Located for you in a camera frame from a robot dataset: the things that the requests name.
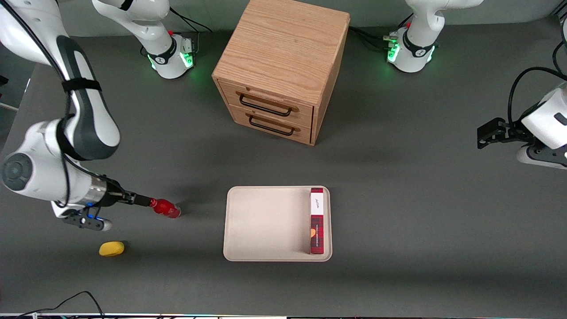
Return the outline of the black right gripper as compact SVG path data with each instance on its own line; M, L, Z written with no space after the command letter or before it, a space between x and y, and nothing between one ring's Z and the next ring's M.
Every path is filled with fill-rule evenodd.
M113 206L116 203L150 207L152 198L125 190L119 182L113 179L105 180L106 190L103 196L103 207Z

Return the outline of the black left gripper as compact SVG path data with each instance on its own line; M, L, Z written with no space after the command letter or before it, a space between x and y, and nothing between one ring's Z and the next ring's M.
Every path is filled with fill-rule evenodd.
M533 134L520 121L507 123L505 119L496 117L477 128L478 149L492 143L533 143L533 141Z

